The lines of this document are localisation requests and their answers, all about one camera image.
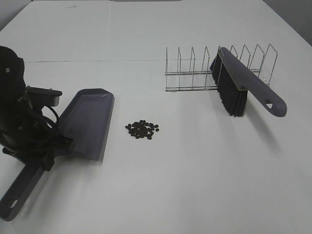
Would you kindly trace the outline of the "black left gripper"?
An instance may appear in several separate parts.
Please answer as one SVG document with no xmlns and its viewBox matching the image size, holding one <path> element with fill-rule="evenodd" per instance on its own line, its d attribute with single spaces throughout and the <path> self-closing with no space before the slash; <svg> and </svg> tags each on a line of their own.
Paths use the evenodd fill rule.
<svg viewBox="0 0 312 234">
<path fill-rule="evenodd" d="M 59 132 L 59 115 L 53 108 L 33 105 L 28 95 L 2 95 L 3 153 L 24 164 L 41 160 L 44 171 L 54 166 L 55 150 L 71 153 L 75 140 Z"/>
</svg>

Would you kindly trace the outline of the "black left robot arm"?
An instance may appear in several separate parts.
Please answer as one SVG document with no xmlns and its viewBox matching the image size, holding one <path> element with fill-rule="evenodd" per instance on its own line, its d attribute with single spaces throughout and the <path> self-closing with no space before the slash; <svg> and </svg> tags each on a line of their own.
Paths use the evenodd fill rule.
<svg viewBox="0 0 312 234">
<path fill-rule="evenodd" d="M 37 162 L 49 171 L 55 151 L 70 151 L 74 140 L 60 132 L 54 110 L 61 91 L 27 86 L 25 63 L 12 49 L 0 48 L 0 143 L 22 163 Z"/>
</svg>

